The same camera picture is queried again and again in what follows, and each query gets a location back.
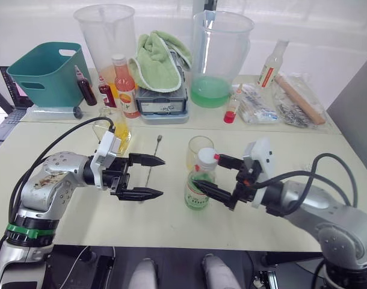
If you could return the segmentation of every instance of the dark red bottle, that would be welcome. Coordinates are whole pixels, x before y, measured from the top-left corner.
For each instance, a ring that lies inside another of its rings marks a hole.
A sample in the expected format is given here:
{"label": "dark red bottle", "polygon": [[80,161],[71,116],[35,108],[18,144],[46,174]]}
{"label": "dark red bottle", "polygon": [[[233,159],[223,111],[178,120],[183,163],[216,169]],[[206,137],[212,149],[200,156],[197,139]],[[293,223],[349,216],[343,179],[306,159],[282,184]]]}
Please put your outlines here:
{"label": "dark red bottle", "polygon": [[114,100],[113,93],[111,92],[110,86],[105,82],[103,77],[99,76],[99,92],[102,96],[103,102],[107,107],[117,107]]}
{"label": "dark red bottle", "polygon": [[90,83],[76,65],[74,66],[74,68],[76,73],[76,79],[78,80],[77,83],[79,89],[81,90],[87,104],[90,106],[96,105],[97,99],[95,98],[94,93],[91,91]]}

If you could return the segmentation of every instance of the green towel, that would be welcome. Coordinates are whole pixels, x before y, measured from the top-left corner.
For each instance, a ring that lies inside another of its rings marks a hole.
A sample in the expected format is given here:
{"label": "green towel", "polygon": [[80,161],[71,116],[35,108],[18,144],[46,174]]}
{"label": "green towel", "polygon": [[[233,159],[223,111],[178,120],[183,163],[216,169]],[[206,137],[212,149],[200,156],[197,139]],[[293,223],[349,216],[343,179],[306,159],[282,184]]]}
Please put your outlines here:
{"label": "green towel", "polygon": [[177,53],[177,65],[190,70],[190,52],[177,38],[162,31],[152,31],[150,36],[141,35],[137,57],[129,60],[134,81],[140,87],[155,92],[179,89],[182,80],[170,51]]}

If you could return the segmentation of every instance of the teal plastic basket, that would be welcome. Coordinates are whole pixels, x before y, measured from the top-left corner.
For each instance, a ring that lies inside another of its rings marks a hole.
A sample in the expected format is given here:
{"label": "teal plastic basket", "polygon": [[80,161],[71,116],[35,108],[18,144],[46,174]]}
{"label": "teal plastic basket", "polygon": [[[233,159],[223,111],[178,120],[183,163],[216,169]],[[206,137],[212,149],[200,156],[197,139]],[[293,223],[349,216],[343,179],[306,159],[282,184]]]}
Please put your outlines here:
{"label": "teal plastic basket", "polygon": [[91,83],[81,45],[46,42],[12,64],[7,73],[39,107],[75,107],[83,95],[76,82],[74,65]]}

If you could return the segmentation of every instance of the rolling pin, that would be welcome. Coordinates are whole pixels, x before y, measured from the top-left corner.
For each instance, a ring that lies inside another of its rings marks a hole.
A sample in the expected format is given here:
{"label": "rolling pin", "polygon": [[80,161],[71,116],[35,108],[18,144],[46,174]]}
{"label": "rolling pin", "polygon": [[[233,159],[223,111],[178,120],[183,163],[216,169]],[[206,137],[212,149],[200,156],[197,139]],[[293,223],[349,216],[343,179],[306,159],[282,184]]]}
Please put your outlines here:
{"label": "rolling pin", "polygon": [[325,123],[325,119],[323,119],[322,116],[320,116],[320,114],[315,111],[313,107],[311,107],[310,104],[308,104],[308,102],[298,92],[296,92],[289,83],[286,82],[284,77],[277,75],[274,80],[282,89],[284,89],[291,101],[297,104],[315,125],[323,125]]}

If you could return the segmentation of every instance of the plastic measuring pitcher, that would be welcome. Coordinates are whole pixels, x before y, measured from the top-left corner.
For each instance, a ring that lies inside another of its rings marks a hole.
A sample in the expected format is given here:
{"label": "plastic measuring pitcher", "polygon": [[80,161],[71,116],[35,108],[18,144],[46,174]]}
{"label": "plastic measuring pitcher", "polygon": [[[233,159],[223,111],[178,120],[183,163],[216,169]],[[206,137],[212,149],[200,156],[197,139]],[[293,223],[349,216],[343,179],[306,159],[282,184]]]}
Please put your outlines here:
{"label": "plastic measuring pitcher", "polygon": [[194,16],[191,99],[201,107],[220,107],[231,92],[250,49],[249,18],[205,10]]}
{"label": "plastic measuring pitcher", "polygon": [[118,97],[118,93],[111,56],[123,54],[130,58],[137,53],[134,13],[132,7],[120,4],[92,5],[74,13],[98,74],[110,85],[114,97]]}

